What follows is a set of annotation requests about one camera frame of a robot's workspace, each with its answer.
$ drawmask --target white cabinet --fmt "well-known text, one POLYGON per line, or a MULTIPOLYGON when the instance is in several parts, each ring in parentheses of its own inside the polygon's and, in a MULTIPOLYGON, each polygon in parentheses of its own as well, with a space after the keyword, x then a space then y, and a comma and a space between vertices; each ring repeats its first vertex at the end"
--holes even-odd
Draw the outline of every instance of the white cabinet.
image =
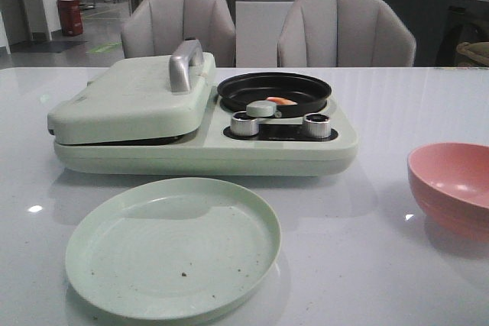
POLYGON ((294 0, 236 0, 236 66, 277 66, 277 42, 294 0))

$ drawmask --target black frying pan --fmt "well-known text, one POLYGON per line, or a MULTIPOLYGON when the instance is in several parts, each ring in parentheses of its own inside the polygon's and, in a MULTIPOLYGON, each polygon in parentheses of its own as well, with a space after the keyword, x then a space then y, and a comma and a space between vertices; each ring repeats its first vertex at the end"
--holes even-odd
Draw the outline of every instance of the black frying pan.
POLYGON ((322 110, 331 87, 320 79, 293 73, 263 72, 233 76, 217 87, 222 104, 231 111, 245 111, 246 105, 268 97, 286 98, 296 105, 278 105, 282 118, 296 118, 322 110))

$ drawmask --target white table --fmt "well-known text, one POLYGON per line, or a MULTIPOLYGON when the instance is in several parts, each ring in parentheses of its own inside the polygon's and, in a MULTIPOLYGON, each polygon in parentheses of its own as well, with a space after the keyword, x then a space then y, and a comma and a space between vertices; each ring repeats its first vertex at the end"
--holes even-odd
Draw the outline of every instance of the white table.
MULTIPOLYGON (((76 173, 46 114, 104 69, 0 70, 0 324, 131 322, 81 299, 64 251, 96 206, 161 176, 76 173)), ((416 205, 406 156, 421 144, 489 144, 489 70, 295 69, 329 82, 361 136, 337 176, 221 177, 275 209, 283 246, 258 292, 215 325, 488 325, 489 244, 451 234, 416 205)), ((220 69, 218 80, 249 73, 220 69)))

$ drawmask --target floor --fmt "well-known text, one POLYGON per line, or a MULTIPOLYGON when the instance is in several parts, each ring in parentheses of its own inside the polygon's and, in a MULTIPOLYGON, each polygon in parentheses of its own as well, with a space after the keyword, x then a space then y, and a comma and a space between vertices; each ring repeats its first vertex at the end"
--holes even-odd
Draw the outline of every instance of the floor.
POLYGON ((95 9, 82 11, 82 34, 53 39, 85 41, 83 44, 60 53, 25 53, 11 50, 10 55, 0 56, 0 69, 16 66, 111 66, 116 61, 124 59, 120 33, 128 18, 127 0, 119 0, 118 3, 97 0, 95 9))

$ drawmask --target plate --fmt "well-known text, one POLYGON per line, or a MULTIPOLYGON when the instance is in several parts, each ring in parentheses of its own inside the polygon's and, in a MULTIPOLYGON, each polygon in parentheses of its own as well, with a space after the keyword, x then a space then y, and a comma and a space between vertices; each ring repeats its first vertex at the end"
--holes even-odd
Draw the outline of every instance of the plate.
POLYGON ((280 225, 252 191, 166 179, 109 199, 66 249, 66 274, 93 305, 129 318, 208 321, 244 302, 274 264, 280 225))

